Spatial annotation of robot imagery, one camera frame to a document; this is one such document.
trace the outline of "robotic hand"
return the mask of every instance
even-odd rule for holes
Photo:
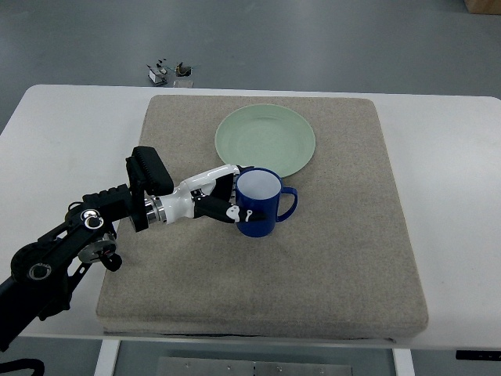
[[[44,320],[70,309],[71,295],[92,263],[101,262],[113,272],[120,268],[114,221],[129,217],[139,232],[181,217],[206,215],[229,223],[265,218],[230,202],[234,179],[245,168],[227,164],[174,188],[154,148],[137,146],[126,161],[129,187],[122,184],[83,196],[82,202],[70,205],[65,222],[14,255],[12,275],[0,284],[0,351],[36,316]],[[76,257],[81,265],[68,276]]]

